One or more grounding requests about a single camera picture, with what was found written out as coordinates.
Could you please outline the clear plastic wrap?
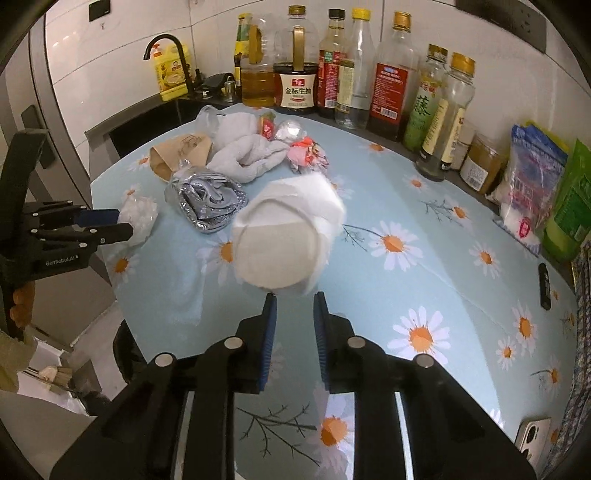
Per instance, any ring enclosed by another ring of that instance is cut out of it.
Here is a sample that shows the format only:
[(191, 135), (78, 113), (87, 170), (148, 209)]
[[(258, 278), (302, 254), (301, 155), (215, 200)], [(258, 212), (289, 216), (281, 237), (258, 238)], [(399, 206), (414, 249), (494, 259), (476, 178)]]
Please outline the clear plastic wrap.
[(118, 217), (119, 223), (128, 223), (133, 229), (127, 245), (134, 247), (145, 242), (151, 234), (157, 217), (158, 205), (153, 199), (137, 195), (128, 196)]

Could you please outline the brown paper bag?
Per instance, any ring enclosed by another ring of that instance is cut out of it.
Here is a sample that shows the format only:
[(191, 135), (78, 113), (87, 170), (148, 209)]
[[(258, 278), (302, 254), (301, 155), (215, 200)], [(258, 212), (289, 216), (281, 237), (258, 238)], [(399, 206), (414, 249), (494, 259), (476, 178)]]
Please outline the brown paper bag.
[(204, 167), (211, 147), (211, 138), (204, 133), (179, 135), (150, 148), (149, 166), (158, 178), (167, 182), (184, 167)]

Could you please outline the silver foil bag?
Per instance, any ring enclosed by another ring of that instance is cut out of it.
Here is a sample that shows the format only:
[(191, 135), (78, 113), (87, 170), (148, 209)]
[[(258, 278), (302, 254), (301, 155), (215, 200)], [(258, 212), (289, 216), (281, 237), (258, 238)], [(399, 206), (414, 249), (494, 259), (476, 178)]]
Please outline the silver foil bag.
[(249, 203), (249, 196), (238, 182), (196, 166), (173, 173), (164, 196), (167, 203), (205, 234), (224, 229)]

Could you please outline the white paper cup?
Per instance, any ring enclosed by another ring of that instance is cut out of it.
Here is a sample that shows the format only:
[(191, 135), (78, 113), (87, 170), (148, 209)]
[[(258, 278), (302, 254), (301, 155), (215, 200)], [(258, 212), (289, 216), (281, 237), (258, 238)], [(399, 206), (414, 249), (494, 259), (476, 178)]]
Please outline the white paper cup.
[(271, 181), (233, 220), (235, 273), (266, 291), (308, 294), (345, 220), (345, 204), (325, 175)]

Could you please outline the clear plastic bag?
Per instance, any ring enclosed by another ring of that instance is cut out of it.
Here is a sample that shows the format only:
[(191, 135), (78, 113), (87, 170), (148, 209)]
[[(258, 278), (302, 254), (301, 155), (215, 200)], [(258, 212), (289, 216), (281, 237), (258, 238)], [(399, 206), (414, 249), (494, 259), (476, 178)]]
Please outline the clear plastic bag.
[(199, 110), (197, 118), (193, 121), (194, 130), (197, 134), (204, 134), (213, 140), (224, 117), (225, 114), (221, 110), (211, 105), (205, 105)]

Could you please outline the white towel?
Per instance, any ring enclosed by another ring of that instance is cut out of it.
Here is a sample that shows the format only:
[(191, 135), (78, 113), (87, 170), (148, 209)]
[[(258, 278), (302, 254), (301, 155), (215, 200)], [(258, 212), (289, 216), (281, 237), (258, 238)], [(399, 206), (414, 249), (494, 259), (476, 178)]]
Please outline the white towel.
[(238, 181), (250, 183), (279, 166), (290, 148), (280, 140), (259, 134), (259, 120), (250, 113), (221, 116), (213, 136), (214, 153), (206, 168)]

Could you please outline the red pink snack wrapper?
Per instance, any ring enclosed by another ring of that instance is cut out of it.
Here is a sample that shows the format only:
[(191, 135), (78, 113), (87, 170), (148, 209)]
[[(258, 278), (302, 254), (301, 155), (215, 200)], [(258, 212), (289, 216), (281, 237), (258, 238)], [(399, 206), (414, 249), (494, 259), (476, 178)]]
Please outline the red pink snack wrapper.
[(290, 162), (290, 168), (298, 174), (311, 172), (325, 174), (329, 168), (329, 160), (325, 150), (308, 136), (290, 145), (287, 150), (287, 160)]

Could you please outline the silver plastic ball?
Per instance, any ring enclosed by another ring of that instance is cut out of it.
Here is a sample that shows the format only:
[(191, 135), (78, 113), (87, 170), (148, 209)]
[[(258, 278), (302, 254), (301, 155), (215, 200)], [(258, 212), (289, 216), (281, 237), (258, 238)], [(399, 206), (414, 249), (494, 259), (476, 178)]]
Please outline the silver plastic ball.
[(300, 122), (293, 119), (287, 119), (276, 126), (273, 139), (291, 145), (304, 140), (307, 135), (307, 131), (304, 130), (304, 127), (301, 126)]

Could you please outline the black kitchen faucet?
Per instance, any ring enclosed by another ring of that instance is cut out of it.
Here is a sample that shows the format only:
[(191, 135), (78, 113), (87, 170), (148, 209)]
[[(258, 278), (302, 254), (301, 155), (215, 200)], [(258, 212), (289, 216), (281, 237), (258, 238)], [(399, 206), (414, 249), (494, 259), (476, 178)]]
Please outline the black kitchen faucet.
[(156, 35), (145, 47), (142, 60), (151, 63), (164, 102), (197, 97), (190, 52), (177, 37), (170, 33)]

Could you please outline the blue daisy tablecloth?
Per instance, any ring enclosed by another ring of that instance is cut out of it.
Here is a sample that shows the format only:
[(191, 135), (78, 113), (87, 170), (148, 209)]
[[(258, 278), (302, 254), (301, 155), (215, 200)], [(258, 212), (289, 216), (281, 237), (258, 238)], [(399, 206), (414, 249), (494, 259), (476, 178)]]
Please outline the blue daisy tablecloth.
[[(318, 280), (329, 310), (387, 353), (431, 354), (510, 440), (542, 420), (530, 457), (542, 470), (558, 439), (573, 376), (577, 302), (551, 271), (540, 302), (533, 255), (493, 212), (455, 185), (433, 183), (404, 156), (304, 120), (329, 159), (346, 222)], [(118, 304), (146, 359), (188, 357), (259, 313), (264, 294), (239, 279), (232, 233), (200, 233), (165, 199), (141, 146), (91, 184), (97, 208), (152, 199), (158, 217), (136, 247), (102, 251)], [(311, 296), (277, 298), (266, 389), (235, 399), (235, 468), (244, 479), (348, 479), (353, 397), (322, 387)]]

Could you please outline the yellow detergent bottle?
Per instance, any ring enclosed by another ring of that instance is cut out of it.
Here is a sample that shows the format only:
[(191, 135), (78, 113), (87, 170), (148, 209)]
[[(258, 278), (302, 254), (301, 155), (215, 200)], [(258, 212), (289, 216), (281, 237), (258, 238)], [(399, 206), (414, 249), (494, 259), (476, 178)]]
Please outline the yellow detergent bottle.
[(162, 101), (167, 102), (188, 93), (180, 55), (174, 44), (163, 47), (157, 42), (151, 47), (151, 62)]

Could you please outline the black remote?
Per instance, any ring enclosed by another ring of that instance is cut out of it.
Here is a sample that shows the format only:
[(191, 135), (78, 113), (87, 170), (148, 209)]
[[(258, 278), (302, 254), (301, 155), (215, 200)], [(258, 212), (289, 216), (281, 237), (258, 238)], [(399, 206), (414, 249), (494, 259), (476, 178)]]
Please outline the black remote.
[(552, 307), (551, 302), (551, 285), (549, 278), (549, 271), (545, 263), (538, 265), (539, 273), (539, 288), (540, 288), (540, 305), (546, 310), (550, 311)]

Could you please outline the brown paste jar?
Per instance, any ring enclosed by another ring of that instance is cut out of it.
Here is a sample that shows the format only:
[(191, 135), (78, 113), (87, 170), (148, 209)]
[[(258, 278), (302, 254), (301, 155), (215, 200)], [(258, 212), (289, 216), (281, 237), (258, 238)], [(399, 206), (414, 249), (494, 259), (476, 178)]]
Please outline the brown paste jar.
[(479, 194), (486, 195), (508, 161), (508, 154), (498, 145), (476, 133), (460, 169), (461, 179)]

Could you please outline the soy sauce jug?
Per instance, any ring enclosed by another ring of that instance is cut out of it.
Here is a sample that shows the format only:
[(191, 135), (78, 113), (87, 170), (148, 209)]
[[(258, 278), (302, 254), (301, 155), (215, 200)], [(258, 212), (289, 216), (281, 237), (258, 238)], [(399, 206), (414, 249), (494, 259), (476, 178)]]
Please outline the soy sauce jug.
[(315, 110), (318, 84), (318, 32), (307, 18), (307, 7), (290, 5), (287, 20), (274, 37), (274, 107), (304, 115)]

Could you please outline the small sesame oil bottle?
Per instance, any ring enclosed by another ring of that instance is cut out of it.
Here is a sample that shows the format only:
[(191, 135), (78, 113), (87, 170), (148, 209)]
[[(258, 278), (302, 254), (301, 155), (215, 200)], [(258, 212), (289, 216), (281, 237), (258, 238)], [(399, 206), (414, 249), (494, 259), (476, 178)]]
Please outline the small sesame oil bottle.
[(438, 108), (416, 162), (417, 170), (430, 180), (443, 181), (451, 169), (466, 110), (475, 96), (475, 70), (474, 59), (453, 53)]

